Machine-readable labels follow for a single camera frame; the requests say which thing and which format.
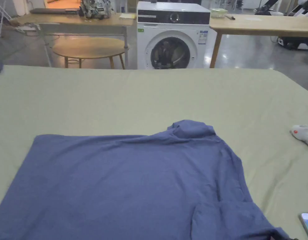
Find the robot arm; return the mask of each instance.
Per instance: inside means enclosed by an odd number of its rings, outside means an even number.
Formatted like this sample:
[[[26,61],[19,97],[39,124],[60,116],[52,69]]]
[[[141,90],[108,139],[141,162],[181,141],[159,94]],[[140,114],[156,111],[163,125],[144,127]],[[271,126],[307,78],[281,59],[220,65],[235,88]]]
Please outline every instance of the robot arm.
[[[308,0],[298,0],[298,5],[291,11],[289,16],[308,17]]]

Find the plastic container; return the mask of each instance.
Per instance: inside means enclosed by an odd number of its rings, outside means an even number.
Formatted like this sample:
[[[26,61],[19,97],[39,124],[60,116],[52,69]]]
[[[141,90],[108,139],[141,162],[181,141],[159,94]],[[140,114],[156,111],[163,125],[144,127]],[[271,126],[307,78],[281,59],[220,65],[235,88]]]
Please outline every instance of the plastic container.
[[[211,9],[211,18],[223,18],[225,17],[228,11],[223,8],[212,8]]]

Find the paper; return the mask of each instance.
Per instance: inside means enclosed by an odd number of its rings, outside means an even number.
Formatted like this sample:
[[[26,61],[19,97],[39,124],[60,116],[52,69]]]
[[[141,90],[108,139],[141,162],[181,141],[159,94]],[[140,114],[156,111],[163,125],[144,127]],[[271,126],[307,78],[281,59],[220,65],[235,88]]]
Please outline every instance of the paper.
[[[135,19],[136,14],[134,13],[122,13],[119,18],[130,18],[130,19]]]

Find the round wooden table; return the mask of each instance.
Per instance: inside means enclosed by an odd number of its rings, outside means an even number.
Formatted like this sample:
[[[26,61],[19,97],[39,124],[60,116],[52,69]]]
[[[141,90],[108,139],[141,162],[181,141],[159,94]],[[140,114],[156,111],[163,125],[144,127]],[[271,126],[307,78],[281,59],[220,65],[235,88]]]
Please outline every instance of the round wooden table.
[[[122,58],[124,41],[115,38],[85,37],[61,40],[53,46],[52,51],[65,58],[65,68],[69,67],[68,58],[77,58],[79,68],[82,68],[82,59],[110,58],[111,68],[114,69],[113,57],[119,55],[125,69]]]

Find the washing machine window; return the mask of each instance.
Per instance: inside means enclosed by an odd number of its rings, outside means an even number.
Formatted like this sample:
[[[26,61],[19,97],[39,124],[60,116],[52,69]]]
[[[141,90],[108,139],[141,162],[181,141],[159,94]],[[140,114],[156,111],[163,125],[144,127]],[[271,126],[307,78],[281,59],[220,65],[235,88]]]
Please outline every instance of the washing machine window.
[[[186,68],[190,62],[190,49],[177,37],[160,40],[152,49],[151,63],[155,69]]]

